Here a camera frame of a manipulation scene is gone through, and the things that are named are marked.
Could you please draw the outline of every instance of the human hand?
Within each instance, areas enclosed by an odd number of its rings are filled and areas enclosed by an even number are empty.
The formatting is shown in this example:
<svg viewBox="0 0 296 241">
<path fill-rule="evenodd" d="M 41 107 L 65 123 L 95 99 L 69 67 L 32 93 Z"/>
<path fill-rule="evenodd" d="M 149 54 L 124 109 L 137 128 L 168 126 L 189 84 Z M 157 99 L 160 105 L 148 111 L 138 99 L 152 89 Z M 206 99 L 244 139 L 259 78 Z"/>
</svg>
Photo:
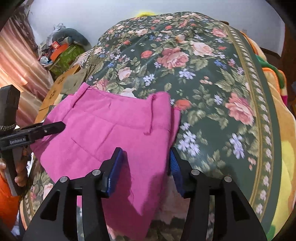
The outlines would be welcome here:
<svg viewBox="0 0 296 241">
<path fill-rule="evenodd" d="M 25 186 L 28 179 L 28 170 L 26 168 L 28 163 L 27 154 L 28 154 L 27 149 L 23 149 L 21 160 L 16 162 L 15 169 L 17 171 L 17 176 L 15 177 L 15 182 L 20 187 Z M 5 160 L 0 158 L 0 175 L 3 177 L 4 180 L 6 180 L 5 169 L 6 169 Z"/>
</svg>

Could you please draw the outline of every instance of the orange clothing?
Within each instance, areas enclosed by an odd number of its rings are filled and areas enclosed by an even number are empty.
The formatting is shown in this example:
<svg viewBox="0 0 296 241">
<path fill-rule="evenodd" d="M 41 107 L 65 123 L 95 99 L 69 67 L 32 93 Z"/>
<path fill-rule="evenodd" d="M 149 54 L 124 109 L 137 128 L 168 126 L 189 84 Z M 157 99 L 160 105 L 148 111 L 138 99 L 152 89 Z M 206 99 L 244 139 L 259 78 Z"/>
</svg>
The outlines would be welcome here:
<svg viewBox="0 0 296 241">
<path fill-rule="evenodd" d="M 0 219 L 10 230 L 15 224 L 19 205 L 20 196 L 11 195 L 8 183 L 0 175 Z"/>
</svg>

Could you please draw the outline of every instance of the clutter pile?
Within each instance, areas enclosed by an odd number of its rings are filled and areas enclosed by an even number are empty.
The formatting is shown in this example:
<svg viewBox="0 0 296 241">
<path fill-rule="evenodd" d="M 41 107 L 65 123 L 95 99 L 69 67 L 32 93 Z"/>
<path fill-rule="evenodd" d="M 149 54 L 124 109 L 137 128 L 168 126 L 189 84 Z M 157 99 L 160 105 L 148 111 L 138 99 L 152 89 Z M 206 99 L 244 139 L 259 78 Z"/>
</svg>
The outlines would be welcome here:
<svg viewBox="0 0 296 241">
<path fill-rule="evenodd" d="M 82 34 L 59 23 L 54 25 L 54 30 L 46 41 L 38 46 L 38 60 L 56 80 L 68 70 L 77 56 L 89 49 L 91 45 Z"/>
</svg>

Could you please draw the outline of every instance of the green cloth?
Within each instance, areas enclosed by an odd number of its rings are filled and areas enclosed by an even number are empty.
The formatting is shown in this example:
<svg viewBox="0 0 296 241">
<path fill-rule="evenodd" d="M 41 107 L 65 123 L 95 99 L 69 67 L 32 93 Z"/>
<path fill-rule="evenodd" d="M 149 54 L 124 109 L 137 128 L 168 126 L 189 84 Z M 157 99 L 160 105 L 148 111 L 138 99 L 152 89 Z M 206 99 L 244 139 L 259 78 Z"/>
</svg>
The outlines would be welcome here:
<svg viewBox="0 0 296 241">
<path fill-rule="evenodd" d="M 267 68 L 272 69 L 275 72 L 276 76 L 279 79 L 279 87 L 281 89 L 283 89 L 285 87 L 285 79 L 284 79 L 284 76 L 282 75 L 282 73 L 276 67 L 274 67 L 270 63 L 264 61 L 264 59 L 262 59 L 260 56 L 256 55 L 256 57 L 257 57 L 259 63 L 261 64 L 262 68 L 267 67 Z"/>
<path fill-rule="evenodd" d="M 83 83 L 84 79 L 87 77 L 87 69 L 81 69 L 77 73 L 73 75 L 69 75 L 63 84 L 63 88 L 61 90 L 61 94 L 70 95 L 74 94 L 81 84 Z"/>
</svg>

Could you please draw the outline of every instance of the pink fabric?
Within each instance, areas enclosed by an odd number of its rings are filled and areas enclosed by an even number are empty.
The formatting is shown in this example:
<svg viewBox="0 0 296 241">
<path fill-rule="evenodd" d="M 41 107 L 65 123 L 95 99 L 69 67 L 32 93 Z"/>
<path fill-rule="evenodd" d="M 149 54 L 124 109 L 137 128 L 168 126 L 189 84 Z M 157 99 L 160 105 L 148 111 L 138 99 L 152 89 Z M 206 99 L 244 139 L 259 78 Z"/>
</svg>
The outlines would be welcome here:
<svg viewBox="0 0 296 241">
<path fill-rule="evenodd" d="M 106 223 L 133 240 L 142 240 L 159 205 L 180 111 L 158 92 L 146 100 L 103 92 L 83 83 L 47 116 L 44 124 L 63 121 L 58 135 L 31 148 L 51 179 L 85 176 L 111 157 L 116 147 L 127 154 L 115 193 L 102 199 Z"/>
<path fill-rule="evenodd" d="M 287 95 L 281 95 L 281 99 L 283 100 L 285 106 L 288 106 L 288 96 Z"/>
</svg>

